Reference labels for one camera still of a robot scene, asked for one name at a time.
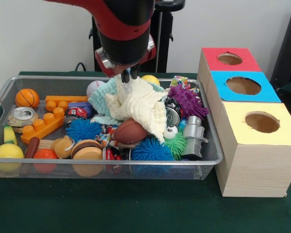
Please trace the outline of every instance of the orange basketball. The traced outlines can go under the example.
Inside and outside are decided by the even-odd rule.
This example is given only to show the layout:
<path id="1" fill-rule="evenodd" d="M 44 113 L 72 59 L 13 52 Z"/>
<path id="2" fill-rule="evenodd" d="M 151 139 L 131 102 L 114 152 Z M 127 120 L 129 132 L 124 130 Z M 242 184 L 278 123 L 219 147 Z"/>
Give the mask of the orange basketball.
<path id="1" fill-rule="evenodd" d="M 40 98 L 32 89 L 21 89 L 15 97 L 15 103 L 18 107 L 36 108 L 39 105 Z"/>

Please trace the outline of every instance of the brown football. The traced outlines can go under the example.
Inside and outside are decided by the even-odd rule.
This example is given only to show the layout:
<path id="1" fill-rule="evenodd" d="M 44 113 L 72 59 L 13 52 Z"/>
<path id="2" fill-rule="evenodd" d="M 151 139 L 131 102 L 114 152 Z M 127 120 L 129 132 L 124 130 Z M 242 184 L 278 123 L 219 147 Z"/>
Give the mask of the brown football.
<path id="1" fill-rule="evenodd" d="M 148 132 L 141 124 L 133 119 L 128 119 L 119 125 L 119 127 L 114 131 L 113 137 L 120 143 L 134 144 L 143 140 L 147 134 Z"/>

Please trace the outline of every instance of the silver toy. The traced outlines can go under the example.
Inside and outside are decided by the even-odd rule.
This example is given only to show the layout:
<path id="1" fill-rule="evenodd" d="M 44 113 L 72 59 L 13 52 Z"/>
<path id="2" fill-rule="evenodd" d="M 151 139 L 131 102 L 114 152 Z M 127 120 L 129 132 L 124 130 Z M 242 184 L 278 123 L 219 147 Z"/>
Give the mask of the silver toy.
<path id="1" fill-rule="evenodd" d="M 186 148 L 183 152 L 183 158 L 190 160 L 200 160 L 202 155 L 200 153 L 201 143 L 208 143 L 208 139 L 204 138 L 205 128 L 202 125 L 202 121 L 197 116 L 190 116 L 188 124 L 184 127 L 183 136 L 187 140 Z"/>

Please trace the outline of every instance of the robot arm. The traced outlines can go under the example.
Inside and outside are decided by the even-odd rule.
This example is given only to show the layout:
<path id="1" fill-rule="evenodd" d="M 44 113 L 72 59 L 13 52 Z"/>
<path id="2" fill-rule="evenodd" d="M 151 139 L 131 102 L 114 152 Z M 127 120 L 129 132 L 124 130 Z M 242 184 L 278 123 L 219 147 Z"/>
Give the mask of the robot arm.
<path id="1" fill-rule="evenodd" d="M 150 35 L 154 4 L 168 11 L 180 10 L 185 0 L 47 0 L 83 7 L 95 19 L 102 47 L 95 57 L 102 71 L 113 77 L 122 75 L 128 83 L 129 77 L 137 77 L 137 65 L 156 55 L 154 41 Z"/>

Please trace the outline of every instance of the black cable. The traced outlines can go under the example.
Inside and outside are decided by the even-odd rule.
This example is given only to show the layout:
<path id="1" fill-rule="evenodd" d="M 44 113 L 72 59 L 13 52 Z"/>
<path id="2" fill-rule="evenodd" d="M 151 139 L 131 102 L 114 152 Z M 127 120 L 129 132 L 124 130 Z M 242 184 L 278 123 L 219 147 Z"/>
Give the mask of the black cable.
<path id="1" fill-rule="evenodd" d="M 86 71 L 85 65 L 82 62 L 79 62 L 74 71 L 78 71 L 79 66 L 82 66 L 83 70 Z"/>

